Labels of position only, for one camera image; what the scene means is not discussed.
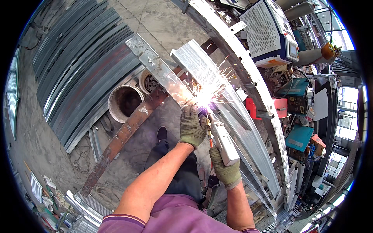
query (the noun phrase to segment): purple shirt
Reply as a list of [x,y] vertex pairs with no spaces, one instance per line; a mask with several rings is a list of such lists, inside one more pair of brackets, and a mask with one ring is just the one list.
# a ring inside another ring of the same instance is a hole
[[[154,204],[147,223],[128,214],[110,214],[103,218],[98,233],[202,233],[239,232],[198,209],[188,195],[163,194]],[[259,233],[245,229],[244,233]]]

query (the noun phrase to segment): striped sleeve trim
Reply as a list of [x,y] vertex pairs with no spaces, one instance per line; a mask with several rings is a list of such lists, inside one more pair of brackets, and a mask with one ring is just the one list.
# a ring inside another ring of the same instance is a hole
[[256,229],[256,228],[246,228],[245,230],[242,230],[241,232],[245,232],[245,231],[248,231],[248,230],[250,230],[250,233],[254,233],[254,231],[257,231],[257,232],[260,233],[260,231],[258,229]]
[[106,222],[106,221],[110,221],[110,220],[129,221],[129,222],[132,222],[132,223],[135,223],[135,224],[141,226],[142,228],[144,228],[145,225],[146,225],[146,223],[143,220],[139,219],[138,217],[129,215],[129,214],[109,214],[109,215],[106,215],[102,219],[102,222]]

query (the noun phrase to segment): black shoe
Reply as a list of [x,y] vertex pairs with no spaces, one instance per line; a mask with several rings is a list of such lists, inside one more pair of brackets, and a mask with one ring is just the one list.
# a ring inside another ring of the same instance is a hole
[[167,128],[164,126],[159,127],[157,132],[157,139],[160,142],[162,139],[167,139]]

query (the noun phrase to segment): welder's left hand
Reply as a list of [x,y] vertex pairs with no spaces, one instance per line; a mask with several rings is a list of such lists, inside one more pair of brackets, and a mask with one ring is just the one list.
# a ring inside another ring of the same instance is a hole
[[203,142],[207,132],[206,117],[201,116],[198,119],[197,105],[186,106],[180,117],[180,141],[186,142],[194,146],[196,150]]

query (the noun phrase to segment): green cloth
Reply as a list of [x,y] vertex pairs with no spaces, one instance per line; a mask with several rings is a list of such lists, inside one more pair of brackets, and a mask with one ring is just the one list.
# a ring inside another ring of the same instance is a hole
[[196,150],[203,142],[207,132],[207,121],[205,116],[198,119],[197,105],[186,106],[180,117],[180,140],[194,146]]
[[227,167],[224,166],[220,152],[216,147],[210,148],[210,157],[216,177],[223,182],[225,189],[230,190],[236,187],[241,181],[239,162]]

